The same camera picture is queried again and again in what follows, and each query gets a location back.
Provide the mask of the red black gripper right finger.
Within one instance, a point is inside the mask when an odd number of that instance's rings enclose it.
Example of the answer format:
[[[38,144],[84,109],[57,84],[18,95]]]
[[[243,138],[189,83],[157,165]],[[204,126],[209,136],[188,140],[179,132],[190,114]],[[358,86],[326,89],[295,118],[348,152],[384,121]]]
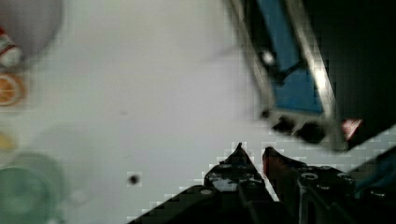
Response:
[[[273,147],[265,149],[262,163],[277,198],[298,224],[356,224],[351,176],[288,158]]]

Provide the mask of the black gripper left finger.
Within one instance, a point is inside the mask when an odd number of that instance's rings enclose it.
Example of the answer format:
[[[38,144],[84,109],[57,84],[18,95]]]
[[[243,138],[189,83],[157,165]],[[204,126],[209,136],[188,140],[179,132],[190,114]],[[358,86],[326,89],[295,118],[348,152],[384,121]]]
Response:
[[[237,186],[243,182],[261,184],[263,178],[243,149],[242,143],[239,143],[224,161],[212,167],[204,177],[205,187],[215,188],[220,192],[237,191]]]

